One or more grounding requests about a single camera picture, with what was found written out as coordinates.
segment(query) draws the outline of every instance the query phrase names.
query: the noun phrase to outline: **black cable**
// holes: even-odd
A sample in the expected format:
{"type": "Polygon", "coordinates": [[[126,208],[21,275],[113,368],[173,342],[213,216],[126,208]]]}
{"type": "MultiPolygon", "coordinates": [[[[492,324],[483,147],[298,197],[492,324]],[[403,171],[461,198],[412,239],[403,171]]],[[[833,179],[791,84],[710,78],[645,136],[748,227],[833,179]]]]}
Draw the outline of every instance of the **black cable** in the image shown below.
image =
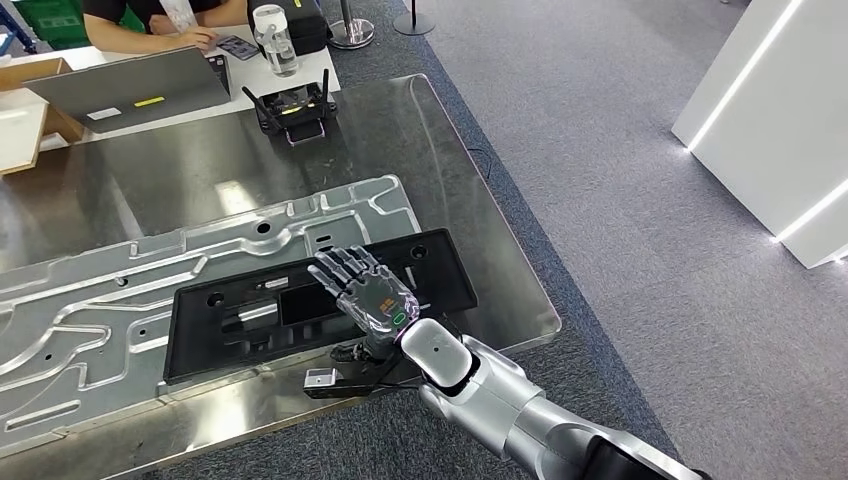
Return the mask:
{"type": "Polygon", "coordinates": [[[388,388],[391,390],[418,390],[418,385],[401,385],[399,383],[375,383],[380,388],[388,388]]]}
{"type": "Polygon", "coordinates": [[[486,169],[486,180],[488,180],[489,176],[492,174],[492,163],[494,163],[494,159],[492,158],[492,156],[489,154],[489,152],[487,150],[483,150],[482,148],[476,148],[476,147],[475,148],[466,148],[466,150],[468,150],[469,152],[480,152],[483,155],[485,155],[486,158],[489,160],[488,161],[489,168],[486,169]]]}
{"type": "Polygon", "coordinates": [[[693,471],[693,472],[695,472],[695,473],[697,473],[698,475],[700,475],[702,480],[713,480],[713,477],[709,476],[709,475],[708,475],[706,472],[704,472],[703,470],[697,470],[697,469],[695,469],[695,470],[692,470],[692,471],[693,471]]]}
{"type": "Polygon", "coordinates": [[[378,378],[377,381],[374,382],[374,385],[376,385],[376,386],[392,385],[390,383],[383,383],[383,379],[386,378],[386,376],[388,376],[389,373],[391,373],[391,371],[394,370],[395,368],[397,368],[397,366],[400,364],[401,359],[399,359],[399,357],[402,357],[400,351],[401,351],[400,348],[397,348],[396,350],[392,350],[392,353],[386,359],[386,362],[393,362],[394,366],[392,366],[391,368],[389,368],[388,370],[383,372],[382,375],[380,375],[380,378],[378,378]]]}

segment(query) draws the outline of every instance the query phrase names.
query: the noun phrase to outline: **white label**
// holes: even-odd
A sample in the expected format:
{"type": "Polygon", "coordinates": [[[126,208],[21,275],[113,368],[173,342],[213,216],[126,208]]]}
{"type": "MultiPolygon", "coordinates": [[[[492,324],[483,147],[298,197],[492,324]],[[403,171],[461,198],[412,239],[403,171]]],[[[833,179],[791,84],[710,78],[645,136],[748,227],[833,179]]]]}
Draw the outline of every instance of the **white label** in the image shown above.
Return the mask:
{"type": "Polygon", "coordinates": [[[92,120],[103,120],[104,118],[114,117],[115,115],[120,115],[121,111],[115,107],[107,108],[104,110],[98,110],[96,112],[91,112],[88,114],[88,118],[92,120]]]}

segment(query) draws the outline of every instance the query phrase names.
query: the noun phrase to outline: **person's hand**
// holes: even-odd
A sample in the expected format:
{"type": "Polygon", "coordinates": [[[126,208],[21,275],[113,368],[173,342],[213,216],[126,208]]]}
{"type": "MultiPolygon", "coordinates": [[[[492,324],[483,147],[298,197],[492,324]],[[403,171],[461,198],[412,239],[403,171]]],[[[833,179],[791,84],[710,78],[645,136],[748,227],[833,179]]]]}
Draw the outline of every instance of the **person's hand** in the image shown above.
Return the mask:
{"type": "Polygon", "coordinates": [[[172,37],[171,40],[171,48],[197,47],[203,52],[208,52],[215,48],[218,34],[211,28],[188,27],[185,32],[172,37]]]}
{"type": "Polygon", "coordinates": [[[150,16],[150,32],[154,35],[170,35],[177,33],[177,28],[174,27],[171,19],[167,15],[154,14],[150,16]]]}

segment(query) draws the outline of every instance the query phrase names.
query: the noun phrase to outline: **laptop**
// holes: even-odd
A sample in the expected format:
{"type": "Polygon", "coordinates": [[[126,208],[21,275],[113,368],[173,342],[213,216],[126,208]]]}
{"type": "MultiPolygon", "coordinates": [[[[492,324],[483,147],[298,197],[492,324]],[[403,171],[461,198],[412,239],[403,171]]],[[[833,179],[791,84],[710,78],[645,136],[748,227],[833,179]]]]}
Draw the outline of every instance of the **laptop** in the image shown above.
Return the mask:
{"type": "Polygon", "coordinates": [[[230,101],[210,66],[200,50],[185,47],[29,80],[23,86],[104,133],[230,101]]]}
{"type": "Polygon", "coordinates": [[[227,91],[227,94],[232,98],[233,94],[230,92],[230,69],[227,68],[227,57],[223,55],[215,55],[212,57],[206,57],[206,61],[209,62],[209,66],[212,68],[212,71],[215,72],[215,75],[218,76],[218,80],[221,82],[221,85],[224,86],[224,90],[227,91]]]}

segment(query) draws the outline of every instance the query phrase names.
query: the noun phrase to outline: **black bag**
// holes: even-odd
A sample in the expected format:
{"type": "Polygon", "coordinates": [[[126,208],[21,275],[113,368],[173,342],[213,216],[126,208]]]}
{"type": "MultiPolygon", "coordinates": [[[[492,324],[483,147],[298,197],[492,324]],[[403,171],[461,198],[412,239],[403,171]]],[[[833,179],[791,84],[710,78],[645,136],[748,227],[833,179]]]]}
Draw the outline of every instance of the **black bag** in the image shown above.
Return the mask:
{"type": "MultiPolygon", "coordinates": [[[[253,22],[253,10],[262,5],[279,5],[286,12],[289,35],[292,37],[294,52],[297,55],[317,52],[327,46],[329,26],[324,13],[315,0],[248,0],[247,19],[250,31],[256,30],[253,22]]],[[[262,55],[265,49],[259,46],[262,55]]]]}

